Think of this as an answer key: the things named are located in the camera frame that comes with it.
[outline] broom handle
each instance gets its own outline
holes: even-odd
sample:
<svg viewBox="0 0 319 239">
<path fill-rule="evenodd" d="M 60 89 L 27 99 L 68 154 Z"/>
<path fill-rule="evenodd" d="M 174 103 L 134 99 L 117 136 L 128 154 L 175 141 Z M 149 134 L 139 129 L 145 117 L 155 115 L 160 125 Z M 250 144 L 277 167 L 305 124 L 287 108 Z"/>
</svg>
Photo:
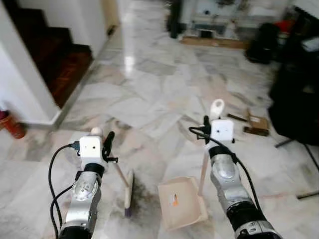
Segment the broom handle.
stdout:
<svg viewBox="0 0 319 239">
<path fill-rule="evenodd" d="M 124 175 L 123 175 L 123 173 L 122 173 L 122 171 L 121 171 L 119 165 L 118 165 L 117 163 L 114 163 L 114 166 L 115 166 L 115 169 L 116 169 L 116 171 L 118 172 L 118 174 L 119 174 L 121 180 L 122 180 L 123 183 L 125 184 L 125 187 L 129 188 L 129 184 L 128 184 L 128 182 L 126 181 L 126 178 L 124 177 Z"/>
<path fill-rule="evenodd" d="M 201 175 L 200 175 L 200 182 L 199 182 L 199 189 L 198 189 L 198 196 L 203 195 L 203 187 L 204 187 L 204 181 L 207 171 L 207 165 L 208 165 L 208 156 L 206 153 L 204 153 L 204 159 L 203 159 L 203 166 L 201 168 Z"/>
</svg>

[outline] red fire extinguisher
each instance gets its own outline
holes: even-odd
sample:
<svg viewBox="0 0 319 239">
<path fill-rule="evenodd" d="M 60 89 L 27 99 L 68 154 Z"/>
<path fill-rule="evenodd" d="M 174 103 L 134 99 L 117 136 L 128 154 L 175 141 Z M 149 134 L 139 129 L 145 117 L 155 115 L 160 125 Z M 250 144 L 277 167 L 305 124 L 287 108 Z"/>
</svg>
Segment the red fire extinguisher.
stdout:
<svg viewBox="0 0 319 239">
<path fill-rule="evenodd" d="M 14 138 L 25 136 L 25 130 L 20 123 L 15 121 L 9 111 L 0 111 L 0 124 L 8 130 Z"/>
</svg>

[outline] dustpan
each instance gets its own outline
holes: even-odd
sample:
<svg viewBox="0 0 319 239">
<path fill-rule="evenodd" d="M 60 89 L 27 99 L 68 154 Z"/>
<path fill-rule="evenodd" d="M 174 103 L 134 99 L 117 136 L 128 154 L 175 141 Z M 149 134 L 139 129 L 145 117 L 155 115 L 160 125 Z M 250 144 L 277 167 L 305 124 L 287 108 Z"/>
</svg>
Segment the dustpan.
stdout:
<svg viewBox="0 0 319 239">
<path fill-rule="evenodd" d="M 207 208 L 202 197 L 207 163 L 205 155 L 199 188 L 194 177 L 178 177 L 159 184 L 159 201 L 166 230 L 207 220 Z"/>
</svg>

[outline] staircase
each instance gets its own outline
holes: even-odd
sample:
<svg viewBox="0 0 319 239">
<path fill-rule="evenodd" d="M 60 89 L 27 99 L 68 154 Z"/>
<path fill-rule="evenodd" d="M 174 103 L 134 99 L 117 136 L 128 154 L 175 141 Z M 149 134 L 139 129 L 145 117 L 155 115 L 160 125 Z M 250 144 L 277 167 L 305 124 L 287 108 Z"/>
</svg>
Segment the staircase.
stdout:
<svg viewBox="0 0 319 239">
<path fill-rule="evenodd" d="M 2 0 L 20 37 L 62 108 L 92 62 L 89 46 L 73 44 L 70 30 L 49 27 L 40 9 L 20 8 L 15 0 Z"/>
</svg>

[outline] dustpan handle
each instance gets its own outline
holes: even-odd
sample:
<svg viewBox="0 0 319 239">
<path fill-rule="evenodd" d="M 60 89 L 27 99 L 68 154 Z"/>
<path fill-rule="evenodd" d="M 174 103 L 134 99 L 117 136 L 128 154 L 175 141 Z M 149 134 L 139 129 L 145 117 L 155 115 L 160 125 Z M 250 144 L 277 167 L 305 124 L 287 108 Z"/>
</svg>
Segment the dustpan handle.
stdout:
<svg viewBox="0 0 319 239">
<path fill-rule="evenodd" d="M 201 168 L 201 175 L 200 175 L 200 182 L 199 182 L 199 189 L 198 189 L 198 196 L 203 195 L 203 187 L 204 187 L 204 181 L 207 171 L 207 165 L 208 165 L 208 155 L 204 153 L 204 159 L 203 159 L 203 166 Z"/>
</svg>

